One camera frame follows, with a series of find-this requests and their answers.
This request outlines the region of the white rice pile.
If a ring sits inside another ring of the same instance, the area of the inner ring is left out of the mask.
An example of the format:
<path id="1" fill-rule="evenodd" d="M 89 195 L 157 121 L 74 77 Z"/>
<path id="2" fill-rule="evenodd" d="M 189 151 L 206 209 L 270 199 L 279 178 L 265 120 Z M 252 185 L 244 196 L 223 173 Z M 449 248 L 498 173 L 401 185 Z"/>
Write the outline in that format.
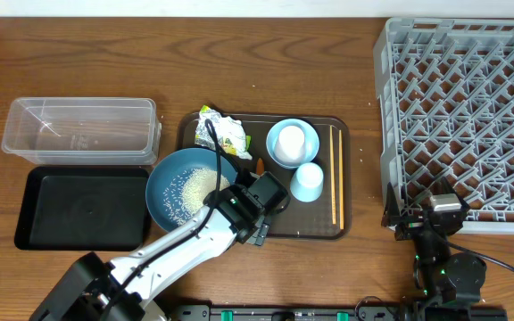
<path id="1" fill-rule="evenodd" d="M 162 190 L 162 209 L 167 220 L 177 226 L 186 223 L 202 208 L 203 201 L 216 187 L 217 171 L 186 169 L 172 178 Z"/>

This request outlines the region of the light blue plastic cup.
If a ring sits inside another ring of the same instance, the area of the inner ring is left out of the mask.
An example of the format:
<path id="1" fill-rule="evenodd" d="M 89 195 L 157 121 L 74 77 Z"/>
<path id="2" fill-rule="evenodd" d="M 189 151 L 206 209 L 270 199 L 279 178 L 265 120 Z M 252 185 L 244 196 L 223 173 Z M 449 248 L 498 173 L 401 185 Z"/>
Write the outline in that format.
<path id="1" fill-rule="evenodd" d="M 290 182 L 290 191 L 300 202 L 314 202 L 322 194 L 323 184 L 322 168 L 316 163 L 308 162 L 295 171 Z"/>

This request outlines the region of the dark blue bowl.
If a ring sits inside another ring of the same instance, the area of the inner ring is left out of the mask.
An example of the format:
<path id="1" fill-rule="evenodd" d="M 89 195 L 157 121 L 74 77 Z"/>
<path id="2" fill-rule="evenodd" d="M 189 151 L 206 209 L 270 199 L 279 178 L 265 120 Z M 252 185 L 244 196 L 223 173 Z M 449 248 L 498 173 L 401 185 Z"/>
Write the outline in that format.
<path id="1" fill-rule="evenodd" d="M 215 189 L 216 154 L 186 148 L 163 159 L 151 173 L 145 192 L 154 222 L 167 232 L 185 224 Z"/>

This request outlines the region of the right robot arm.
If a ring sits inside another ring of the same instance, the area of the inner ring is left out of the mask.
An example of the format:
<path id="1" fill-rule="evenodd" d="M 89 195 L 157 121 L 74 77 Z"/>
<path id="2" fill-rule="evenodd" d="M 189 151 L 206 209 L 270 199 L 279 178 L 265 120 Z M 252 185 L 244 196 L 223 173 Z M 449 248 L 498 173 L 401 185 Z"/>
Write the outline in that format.
<path id="1" fill-rule="evenodd" d="M 413 278 L 424 296 L 403 304 L 398 320 L 495 320 L 505 314 L 498 309 L 481 309 L 480 290 L 485 282 L 486 264 L 475 255 L 451 253 L 448 237 L 463 228 L 469 205 L 446 179 L 440 193 L 429 198 L 419 214 L 402 214 L 391 184 L 381 226 L 395 228 L 397 241 L 414 242 L 416 258 Z"/>

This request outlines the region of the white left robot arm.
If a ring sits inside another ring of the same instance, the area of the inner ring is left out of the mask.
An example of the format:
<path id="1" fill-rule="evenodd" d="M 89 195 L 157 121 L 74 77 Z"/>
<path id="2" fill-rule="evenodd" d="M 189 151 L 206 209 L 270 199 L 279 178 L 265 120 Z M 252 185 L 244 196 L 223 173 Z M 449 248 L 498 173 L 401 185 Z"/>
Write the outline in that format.
<path id="1" fill-rule="evenodd" d="M 69 267 L 31 319 L 163 319 L 161 312 L 146 310 L 154 298 L 189 270 L 250 239 L 282 197 L 260 180 L 232 185 L 213 206 L 140 251 L 109 262 L 89 252 Z"/>

